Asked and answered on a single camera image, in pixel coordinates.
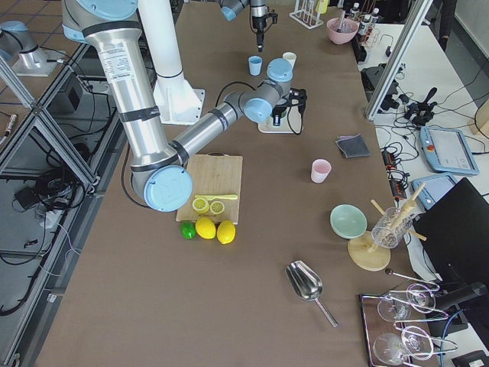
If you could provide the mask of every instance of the folded cloth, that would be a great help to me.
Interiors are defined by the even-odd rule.
[[[339,136],[335,143],[345,158],[370,156],[370,151],[360,134],[355,136]]]

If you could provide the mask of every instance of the white table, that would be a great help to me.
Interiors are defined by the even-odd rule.
[[[391,49],[393,49],[402,28],[403,26],[398,24],[378,24],[376,30],[374,31],[374,36],[367,44],[367,46],[370,46],[368,48],[370,51],[369,57],[365,63],[358,66],[358,69],[362,70],[365,67],[373,67],[377,66],[379,63],[386,63],[387,56],[385,55],[385,50],[391,44]],[[438,103],[441,103],[450,93],[462,87],[461,90],[453,94],[446,102],[444,102],[442,107],[445,109],[456,109],[472,100],[467,90],[463,88],[462,81],[460,78],[458,78],[453,66],[450,64],[428,27],[422,26],[419,28],[402,62],[406,64],[406,68],[403,75],[397,75],[397,81],[400,84],[400,94],[407,93],[410,95],[410,93],[413,93],[411,97],[412,99],[423,101],[426,98],[428,91],[435,86],[438,91],[434,97],[430,99],[430,102],[437,101]],[[403,112],[403,109],[404,107],[401,103],[401,106],[397,111]],[[433,111],[438,113],[442,112],[443,109],[435,107]],[[466,116],[474,116],[476,111],[477,106],[473,102],[457,110],[457,112],[460,112]],[[374,124],[393,126],[393,121],[395,118],[396,115],[394,114],[377,114]],[[471,133],[471,130],[467,125],[471,124],[472,122],[473,120],[457,113],[443,112],[440,115],[435,114],[434,118],[429,121],[427,125],[439,125],[446,128],[461,127],[460,129],[466,136],[475,137],[484,141],[489,148],[489,141],[487,139],[481,136],[474,136]],[[425,177],[434,174],[429,165],[426,163],[424,153],[419,145],[419,133],[415,132],[414,135],[416,136],[416,148],[419,151],[419,157],[413,161],[403,162],[401,167],[403,171],[410,173],[410,181],[418,177]],[[411,144],[415,144],[414,136],[407,130],[405,136],[407,136]],[[392,133],[390,135],[382,128],[377,129],[377,139],[381,148],[388,142],[398,141],[403,145],[405,152],[415,153],[415,151],[407,144],[403,137]],[[473,152],[484,151],[484,146],[481,143],[470,138],[468,138],[467,141]],[[469,177],[468,179],[480,193],[484,194],[489,191],[489,185],[487,185],[487,182],[489,182],[489,154],[476,155],[474,157],[479,167],[480,174],[478,176]],[[424,211],[420,205],[418,205],[416,210],[418,213]],[[411,264],[416,273],[425,279],[432,278],[431,273],[426,269],[426,265],[423,260],[422,247],[419,240],[413,238],[412,242],[408,246],[408,249],[410,251]],[[487,353],[487,349],[484,347],[484,344],[479,340],[477,334],[475,334],[470,325],[467,330],[450,334],[449,339],[455,341],[459,345],[459,348],[456,352],[449,353],[445,357],[445,366],[453,366],[451,361],[452,358],[455,356],[464,355],[465,353],[473,350],[482,349]]]

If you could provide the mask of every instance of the metal scoop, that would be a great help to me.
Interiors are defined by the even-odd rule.
[[[285,268],[285,272],[297,295],[303,300],[314,300],[331,325],[337,327],[338,323],[335,318],[319,299],[319,295],[322,292],[321,278],[300,260],[294,261],[292,264],[288,265]]]

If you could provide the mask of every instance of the pink bowl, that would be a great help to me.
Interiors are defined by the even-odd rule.
[[[338,29],[339,18],[329,19],[326,22],[326,29],[328,30],[328,37],[333,44],[346,44],[351,41],[351,39],[357,34],[358,31],[358,23],[351,19],[345,19],[344,24],[350,26],[353,30],[351,33],[338,33],[336,30]]]

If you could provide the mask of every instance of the computer monitor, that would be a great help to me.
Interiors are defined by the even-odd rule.
[[[462,178],[430,210],[414,222],[428,239],[423,248],[444,284],[454,288],[482,282],[489,286],[489,203]],[[482,342],[489,348],[489,297],[459,304]]]

